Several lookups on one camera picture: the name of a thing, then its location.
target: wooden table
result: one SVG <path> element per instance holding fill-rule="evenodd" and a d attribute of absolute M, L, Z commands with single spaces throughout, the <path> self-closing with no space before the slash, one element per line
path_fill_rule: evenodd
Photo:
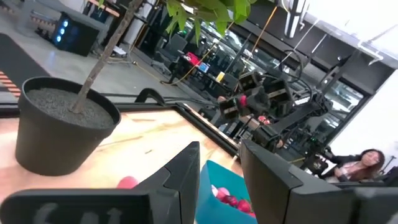
<path fill-rule="evenodd" d="M 87 3 L 94 4 L 97 7 L 99 6 L 98 1 L 96 1 L 96 0 L 87 0 Z M 106 12 L 110 13 L 114 17 L 119 17 L 120 16 L 120 14 L 118 12 L 116 12 L 115 10 L 113 10 L 113 9 L 111 9 L 109 7 L 105 7 L 104 4 L 102 4 L 100 8 L 105 9 Z"/>
<path fill-rule="evenodd" d="M 18 122 L 18 118 L 0 119 L 0 202 L 22 189 L 115 188 L 125 176 L 143 181 L 192 141 L 200 142 L 201 166 L 209 159 L 243 175 L 234 158 L 177 112 L 156 111 L 122 113 L 113 134 L 76 172 L 61 177 L 40 176 L 23 169 L 15 160 Z"/>

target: woman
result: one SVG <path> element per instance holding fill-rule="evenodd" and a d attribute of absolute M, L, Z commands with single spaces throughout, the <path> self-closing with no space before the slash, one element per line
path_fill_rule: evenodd
<path fill-rule="evenodd" d="M 368 149 L 356 156 L 333 156 L 330 161 L 337 165 L 320 178 L 329 183 L 338 183 L 376 177 L 385 157 L 381 151 Z"/>

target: teal box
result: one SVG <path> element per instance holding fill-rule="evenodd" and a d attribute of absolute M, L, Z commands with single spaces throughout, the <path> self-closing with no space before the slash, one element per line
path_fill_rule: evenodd
<path fill-rule="evenodd" d="M 211 185 L 225 187 L 239 199 L 249 200 L 244 179 L 213 161 L 207 161 L 200 172 L 197 209 L 198 224 L 257 224 L 254 217 L 220 202 L 211 191 Z"/>

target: gray floor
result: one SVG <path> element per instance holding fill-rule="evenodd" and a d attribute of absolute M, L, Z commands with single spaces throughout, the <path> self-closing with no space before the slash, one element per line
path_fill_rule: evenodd
<path fill-rule="evenodd" d="M 79 55 L 62 52 L 40 37 L 26 37 L 14 29 L 15 17 L 0 11 L 0 32 L 13 38 L 38 64 L 40 64 L 53 77 L 65 78 L 74 82 L 83 83 L 97 59 L 81 57 Z M 136 55 L 132 55 L 140 66 L 144 67 L 151 75 L 134 65 L 112 64 L 107 65 L 96 79 L 93 89 L 102 93 L 138 94 L 143 88 L 153 88 L 162 96 L 176 96 L 184 98 L 203 98 L 184 84 L 178 87 L 165 86 L 159 80 L 167 80 L 159 72 L 148 66 Z M 16 100 L 10 93 L 0 93 L 0 102 Z M 131 101 L 126 98 L 112 98 L 113 101 Z M 188 103 L 198 110 L 202 105 Z"/>

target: red object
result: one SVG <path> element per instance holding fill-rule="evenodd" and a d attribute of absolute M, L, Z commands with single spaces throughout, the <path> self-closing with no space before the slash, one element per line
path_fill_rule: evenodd
<path fill-rule="evenodd" d="M 195 66 L 200 64 L 200 59 L 192 52 L 188 52 L 187 56 L 190 58 L 189 62 Z"/>
<path fill-rule="evenodd" d="M 120 180 L 117 189 L 133 189 L 138 185 L 138 180 L 133 177 L 125 177 Z"/>
<path fill-rule="evenodd" d="M 236 208 L 244 213 L 250 213 L 251 212 L 251 205 L 247 200 L 240 200 L 236 206 Z"/>
<path fill-rule="evenodd" d="M 259 116 L 259 121 L 263 124 L 271 124 L 271 122 L 265 116 Z"/>
<path fill-rule="evenodd" d="M 220 201 L 223 201 L 224 198 L 225 198 L 225 196 L 227 196 L 227 195 L 226 195 L 222 190 L 219 190 L 219 191 L 217 192 L 216 198 L 217 198 L 218 200 L 220 200 Z"/>
<path fill-rule="evenodd" d="M 242 106 L 246 106 L 248 104 L 248 98 L 243 95 L 240 99 L 239 102 L 241 103 Z"/>
<path fill-rule="evenodd" d="M 238 204 L 235 196 L 225 196 L 221 202 L 227 203 L 228 205 L 235 207 Z"/>

